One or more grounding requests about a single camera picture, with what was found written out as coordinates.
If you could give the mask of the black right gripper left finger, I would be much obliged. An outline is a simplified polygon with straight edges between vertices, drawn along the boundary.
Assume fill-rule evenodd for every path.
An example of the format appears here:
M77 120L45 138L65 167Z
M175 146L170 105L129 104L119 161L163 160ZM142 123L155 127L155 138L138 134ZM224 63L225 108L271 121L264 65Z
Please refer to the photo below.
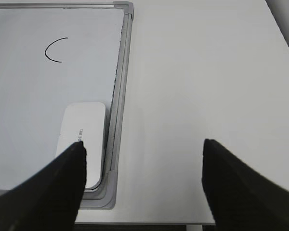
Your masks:
M75 142L0 196L0 231L71 231L86 184L86 149Z

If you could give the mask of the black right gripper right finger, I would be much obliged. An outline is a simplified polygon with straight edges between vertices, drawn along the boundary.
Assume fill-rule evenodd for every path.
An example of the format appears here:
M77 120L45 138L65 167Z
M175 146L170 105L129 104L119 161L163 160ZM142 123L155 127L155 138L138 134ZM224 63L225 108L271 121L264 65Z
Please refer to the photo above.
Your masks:
M289 231L289 191L216 140L204 141L201 182L218 231Z

